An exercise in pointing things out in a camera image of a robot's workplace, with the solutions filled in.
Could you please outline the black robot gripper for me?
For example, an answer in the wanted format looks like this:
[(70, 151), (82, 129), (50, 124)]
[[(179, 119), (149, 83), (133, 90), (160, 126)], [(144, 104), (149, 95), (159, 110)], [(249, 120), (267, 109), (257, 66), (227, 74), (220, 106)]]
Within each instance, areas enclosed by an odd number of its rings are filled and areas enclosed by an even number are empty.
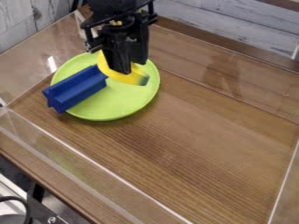
[[(155, 0), (88, 0), (92, 15), (80, 24), (85, 33), (86, 51), (93, 53), (102, 47), (108, 67), (121, 74), (130, 73), (130, 60), (144, 65), (148, 59), (148, 26), (157, 21)], [(104, 29), (93, 37), (92, 29), (97, 26), (110, 26), (118, 23), (120, 31)], [(130, 59), (126, 43), (130, 38)]]

